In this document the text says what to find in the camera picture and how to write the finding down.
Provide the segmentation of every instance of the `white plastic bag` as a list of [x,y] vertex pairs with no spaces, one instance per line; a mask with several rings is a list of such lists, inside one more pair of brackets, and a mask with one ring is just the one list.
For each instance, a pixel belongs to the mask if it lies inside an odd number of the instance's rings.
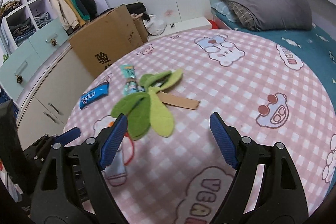
[[150,20],[144,20],[143,23],[150,35],[160,35],[164,32],[167,23],[162,19],[158,19],[155,15],[149,16]]

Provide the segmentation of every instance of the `blue gripper pad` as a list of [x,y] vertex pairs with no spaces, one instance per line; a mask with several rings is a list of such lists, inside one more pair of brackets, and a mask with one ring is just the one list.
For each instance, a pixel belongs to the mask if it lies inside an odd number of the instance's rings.
[[127,116],[123,115],[117,124],[114,124],[114,128],[104,143],[100,151],[99,165],[102,170],[106,166],[111,165],[112,161],[118,151],[118,148],[127,131]]
[[65,146],[66,144],[76,140],[81,135],[81,130],[78,127],[74,127],[69,131],[55,138],[55,143],[60,143]]
[[215,113],[210,116],[210,129],[227,164],[237,170],[236,147]]

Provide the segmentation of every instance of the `beige jacket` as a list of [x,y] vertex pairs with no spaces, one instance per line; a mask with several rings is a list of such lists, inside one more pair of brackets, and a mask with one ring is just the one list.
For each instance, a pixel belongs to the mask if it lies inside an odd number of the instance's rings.
[[77,17],[75,13],[71,10],[69,5],[65,2],[65,0],[49,0],[55,12],[59,17],[63,27],[65,30],[68,30],[69,27],[75,27],[79,25]]

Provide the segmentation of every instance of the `gray folded blanket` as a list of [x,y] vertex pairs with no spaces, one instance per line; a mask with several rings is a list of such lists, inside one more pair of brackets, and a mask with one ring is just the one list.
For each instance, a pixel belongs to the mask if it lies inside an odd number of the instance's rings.
[[311,30],[311,9],[307,0],[225,0],[245,7],[256,30]]

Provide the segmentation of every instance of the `blue snack wrapper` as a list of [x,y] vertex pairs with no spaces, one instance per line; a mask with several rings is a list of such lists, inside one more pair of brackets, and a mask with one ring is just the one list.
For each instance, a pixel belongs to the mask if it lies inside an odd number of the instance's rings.
[[81,96],[79,108],[83,109],[85,106],[93,103],[94,101],[108,94],[109,94],[109,82],[104,82]]

